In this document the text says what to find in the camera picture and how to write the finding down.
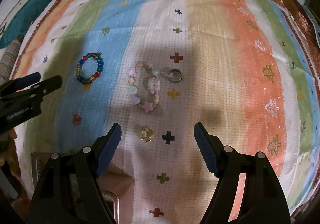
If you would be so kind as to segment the person's hand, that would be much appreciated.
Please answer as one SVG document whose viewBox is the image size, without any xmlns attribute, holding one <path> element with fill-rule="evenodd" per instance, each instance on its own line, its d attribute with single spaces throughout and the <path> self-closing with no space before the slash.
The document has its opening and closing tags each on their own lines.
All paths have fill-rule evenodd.
<svg viewBox="0 0 320 224">
<path fill-rule="evenodd" d="M 1 166 L 3 166 L 7 162 L 9 165 L 11 174 L 20 181 L 21 170 L 18 162 L 18 156 L 17 156 L 16 144 L 15 144 L 16 138 L 17 138 L 17 134 L 15 129 L 11 129 L 9 131 L 8 147 L 7 147 L 7 150 L 1 154 L 0 163 L 1 163 Z"/>
</svg>

